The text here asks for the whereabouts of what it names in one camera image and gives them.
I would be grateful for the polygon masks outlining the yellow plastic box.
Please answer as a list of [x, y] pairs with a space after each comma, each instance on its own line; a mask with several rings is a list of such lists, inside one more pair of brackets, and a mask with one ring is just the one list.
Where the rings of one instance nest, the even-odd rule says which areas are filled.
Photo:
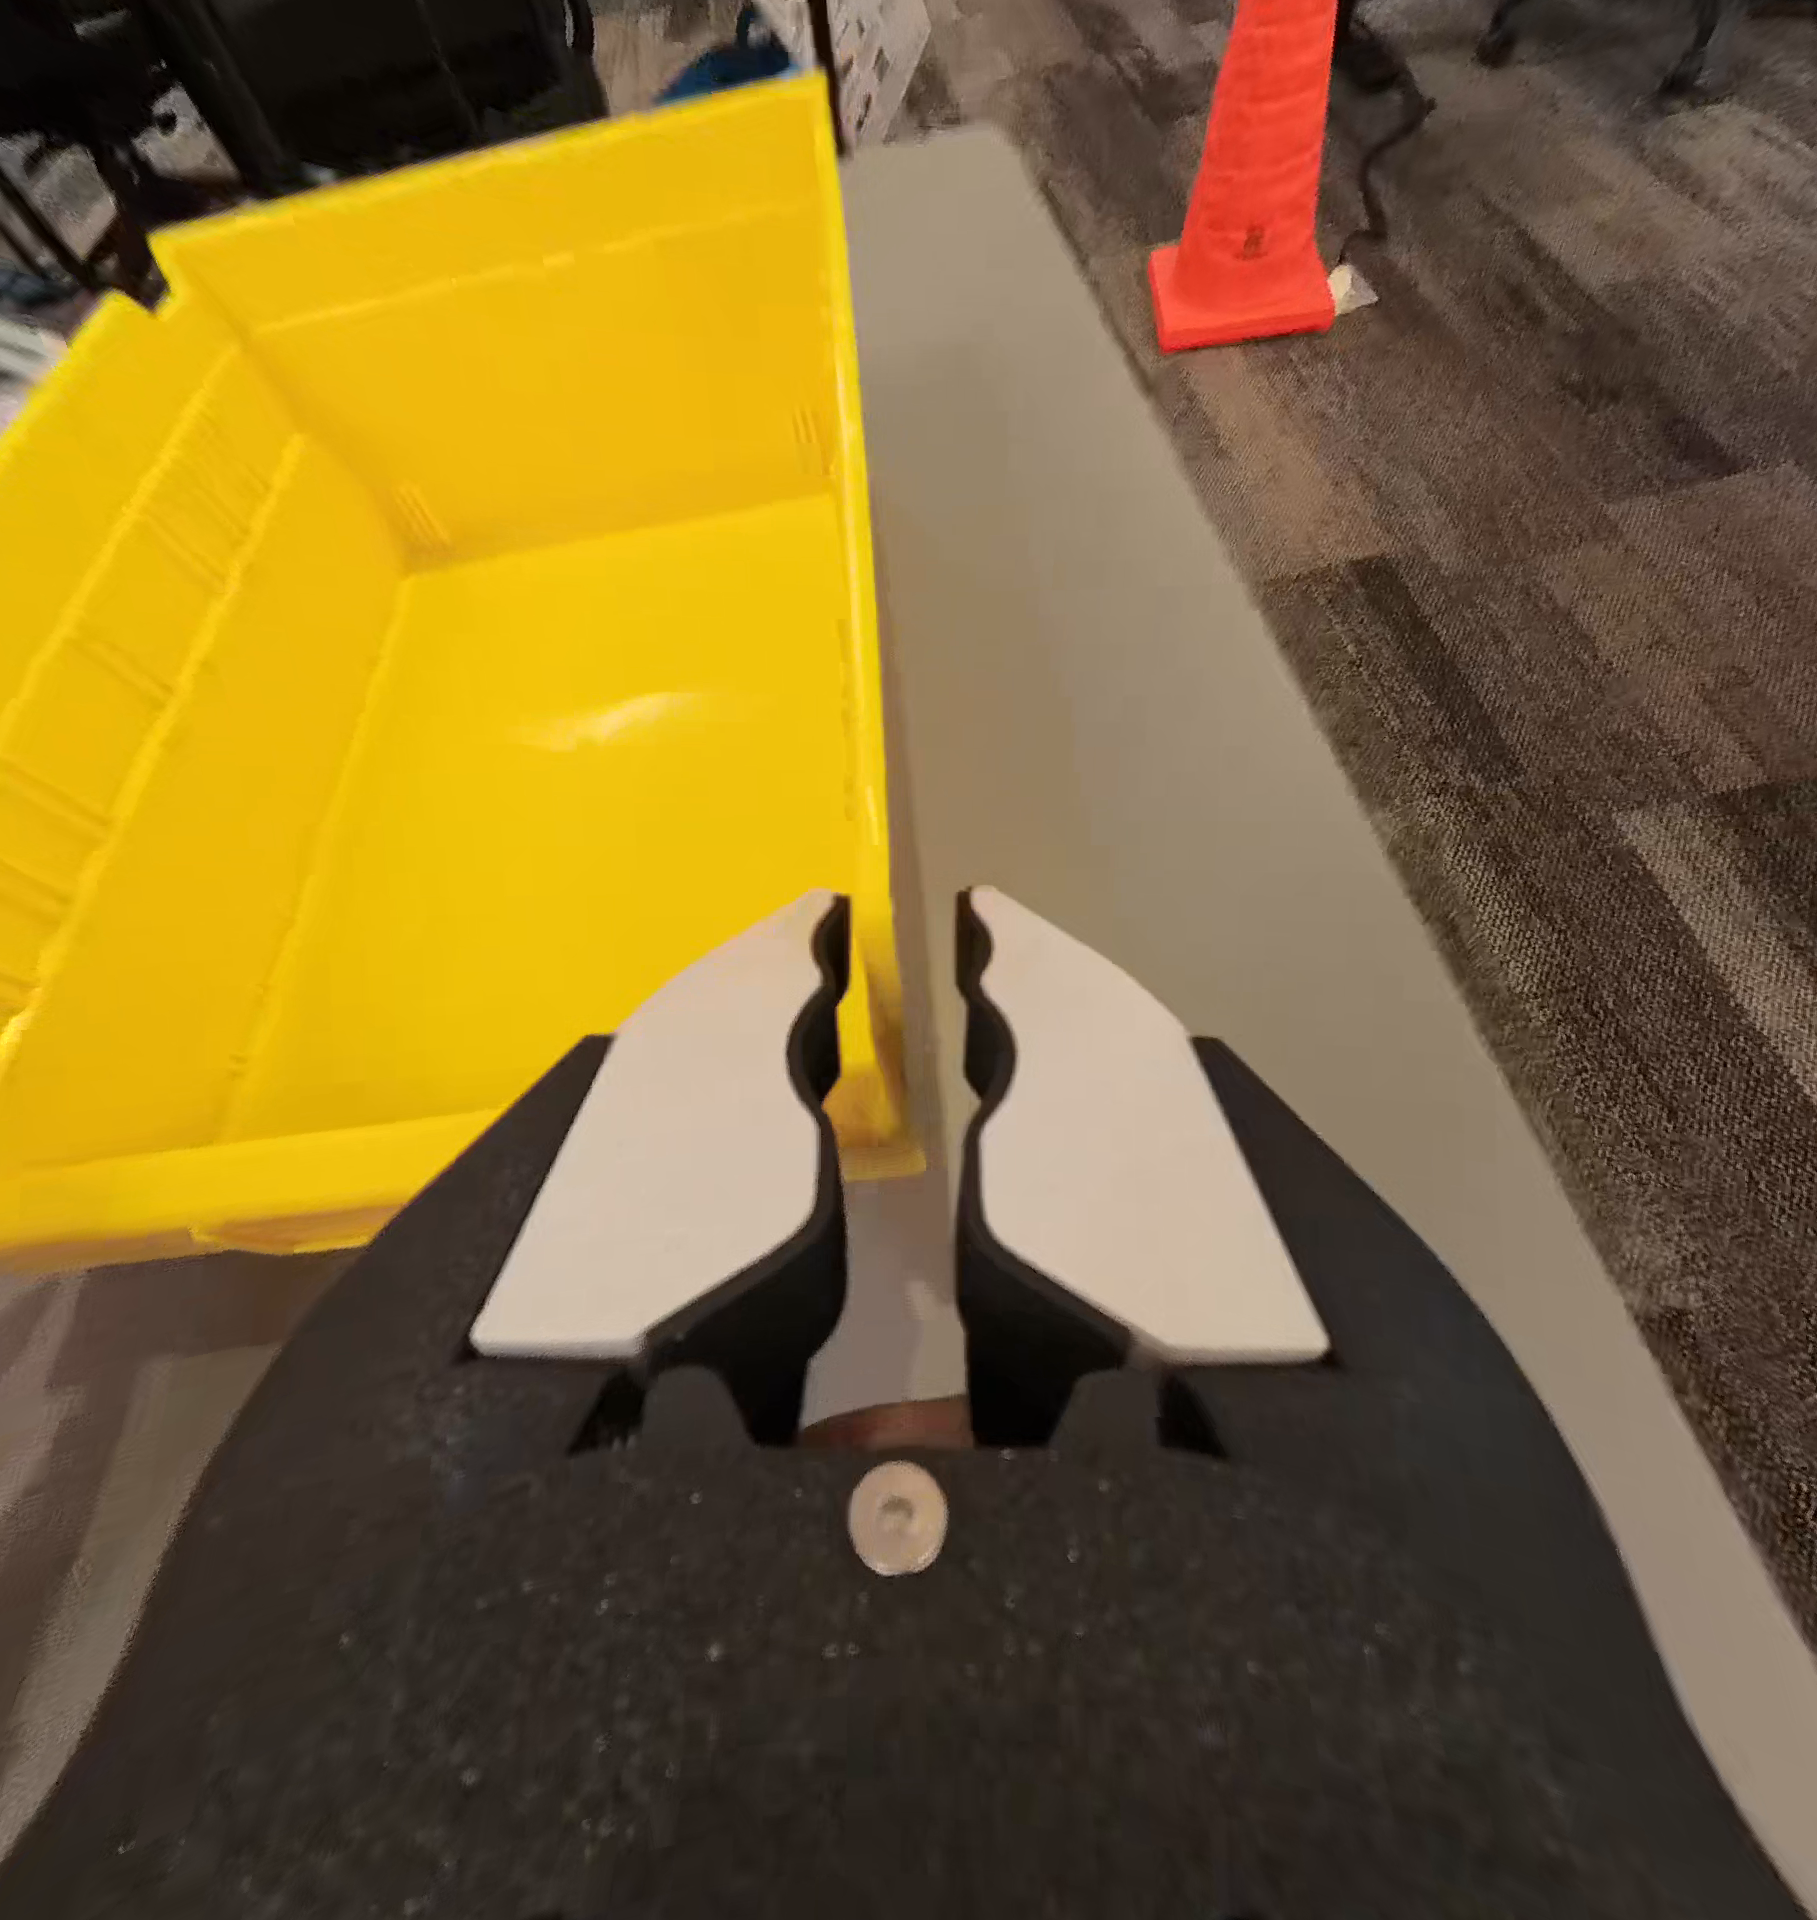
[[153, 251], [0, 433], [0, 1267], [364, 1243], [808, 889], [919, 1172], [824, 84]]

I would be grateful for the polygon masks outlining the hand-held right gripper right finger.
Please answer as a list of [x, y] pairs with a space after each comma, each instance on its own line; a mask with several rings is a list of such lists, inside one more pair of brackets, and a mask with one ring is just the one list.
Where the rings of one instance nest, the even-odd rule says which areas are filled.
[[955, 900], [955, 1304], [984, 1449], [1048, 1449], [1099, 1374], [1333, 1355], [1198, 1040], [1118, 961], [991, 884]]

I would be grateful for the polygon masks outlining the black office chair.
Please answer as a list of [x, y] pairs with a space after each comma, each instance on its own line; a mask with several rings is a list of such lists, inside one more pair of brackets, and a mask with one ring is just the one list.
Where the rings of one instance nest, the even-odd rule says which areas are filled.
[[140, 1], [245, 189], [273, 198], [607, 115], [585, 1]]
[[1472, 38], [1472, 60], [1504, 70], [1534, 49], [1611, 56], [1655, 107], [1723, 96], [1737, 38], [1754, 1], [1497, 1]]

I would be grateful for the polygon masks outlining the orange traffic cone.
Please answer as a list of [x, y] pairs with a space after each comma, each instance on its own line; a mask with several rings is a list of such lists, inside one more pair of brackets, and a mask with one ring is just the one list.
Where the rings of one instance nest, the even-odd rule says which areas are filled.
[[1318, 246], [1334, 1], [1239, 1], [1174, 242], [1149, 256], [1162, 351], [1327, 331]]

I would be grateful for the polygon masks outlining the white printed sheet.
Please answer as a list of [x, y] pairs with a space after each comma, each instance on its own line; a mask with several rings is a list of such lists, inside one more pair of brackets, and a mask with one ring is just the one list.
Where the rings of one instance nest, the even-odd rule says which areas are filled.
[[932, 36], [927, 1], [824, 1], [835, 105], [850, 149], [881, 142]]

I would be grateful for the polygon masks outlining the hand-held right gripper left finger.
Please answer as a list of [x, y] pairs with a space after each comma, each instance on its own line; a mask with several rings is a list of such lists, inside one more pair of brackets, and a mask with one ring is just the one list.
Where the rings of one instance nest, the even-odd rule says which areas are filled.
[[641, 1383], [707, 1369], [758, 1443], [792, 1443], [845, 1302], [824, 1115], [845, 985], [848, 900], [813, 888], [629, 1014], [471, 1325], [474, 1352]]

